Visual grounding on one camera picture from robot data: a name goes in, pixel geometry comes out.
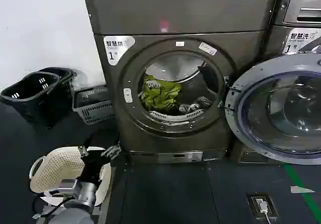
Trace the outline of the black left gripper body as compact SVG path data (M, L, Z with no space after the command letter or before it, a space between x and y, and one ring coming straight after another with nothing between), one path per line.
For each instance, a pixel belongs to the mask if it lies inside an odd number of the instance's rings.
M88 151L88 155L81 155L81 160L84 163L84 168L79 176L82 182L99 183L100 171L103 165L110 163L109 156L101 155L101 150Z

